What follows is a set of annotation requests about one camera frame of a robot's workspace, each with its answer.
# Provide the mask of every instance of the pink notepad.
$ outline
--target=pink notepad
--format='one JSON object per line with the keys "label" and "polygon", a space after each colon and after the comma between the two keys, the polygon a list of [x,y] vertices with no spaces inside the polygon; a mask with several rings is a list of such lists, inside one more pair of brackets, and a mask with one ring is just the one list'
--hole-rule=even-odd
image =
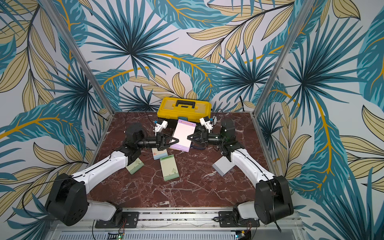
{"label": "pink notepad", "polygon": [[195,123],[179,119],[177,121],[175,133],[173,134],[173,137],[177,138],[179,142],[173,144],[172,146],[170,146],[170,148],[189,152],[191,140],[188,140],[187,137],[195,132],[195,127]]}

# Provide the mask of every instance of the yellow toolbox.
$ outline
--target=yellow toolbox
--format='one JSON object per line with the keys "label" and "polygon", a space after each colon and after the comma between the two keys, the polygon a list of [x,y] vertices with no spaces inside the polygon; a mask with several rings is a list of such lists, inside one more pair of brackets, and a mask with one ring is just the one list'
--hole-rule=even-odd
{"label": "yellow toolbox", "polygon": [[206,116],[210,118],[211,107],[212,105],[205,101],[166,97],[161,102],[157,116],[167,120],[171,126],[174,122],[177,124],[178,119],[200,122],[200,118]]}

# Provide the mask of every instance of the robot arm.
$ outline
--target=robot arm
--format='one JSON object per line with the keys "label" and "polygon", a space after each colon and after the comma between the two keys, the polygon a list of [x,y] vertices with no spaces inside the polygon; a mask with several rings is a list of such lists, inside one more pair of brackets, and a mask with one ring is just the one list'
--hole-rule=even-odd
{"label": "robot arm", "polygon": [[82,219],[104,220],[119,225],[121,208],[108,202],[87,201],[86,195],[117,170],[133,163],[140,156],[142,148],[164,150],[178,142],[178,139],[161,132],[154,137],[147,137],[140,123],[132,124],[126,129],[124,144],[110,156],[71,176],[59,175],[52,185],[45,209],[67,226]]}
{"label": "robot arm", "polygon": [[249,178],[255,187],[255,201],[239,204],[235,218],[259,218],[269,224],[293,214],[293,204],[288,181],[283,176],[276,177],[262,167],[236,140],[232,120],[224,121],[220,133],[210,133],[206,126],[189,135],[188,139],[198,144],[218,145],[221,154],[233,162]]}

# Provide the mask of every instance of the green notepad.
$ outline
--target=green notepad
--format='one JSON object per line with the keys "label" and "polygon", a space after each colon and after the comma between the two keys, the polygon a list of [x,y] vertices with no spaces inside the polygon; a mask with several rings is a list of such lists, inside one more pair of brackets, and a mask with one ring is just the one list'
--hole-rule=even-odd
{"label": "green notepad", "polygon": [[125,168],[129,171],[130,174],[134,174],[142,166],[144,166],[144,163],[139,158],[137,158],[133,163],[126,166]]}
{"label": "green notepad", "polygon": [[174,155],[160,158],[160,165],[163,172],[164,181],[179,177],[179,171],[177,170]]}

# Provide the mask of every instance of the white robot arm segment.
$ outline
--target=white robot arm segment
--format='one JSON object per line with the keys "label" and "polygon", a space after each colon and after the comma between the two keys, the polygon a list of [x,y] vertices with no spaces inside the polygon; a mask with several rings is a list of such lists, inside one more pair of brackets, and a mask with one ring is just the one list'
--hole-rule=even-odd
{"label": "white robot arm segment", "polygon": [[268,181],[273,179],[274,174],[262,167],[249,155],[247,150],[243,148],[231,152],[231,161],[243,171],[254,187],[261,180]]}
{"label": "white robot arm segment", "polygon": [[110,157],[108,156],[98,163],[72,174],[72,176],[74,180],[84,182],[86,194],[88,194],[101,181],[127,165],[128,157],[123,152],[114,151]]}

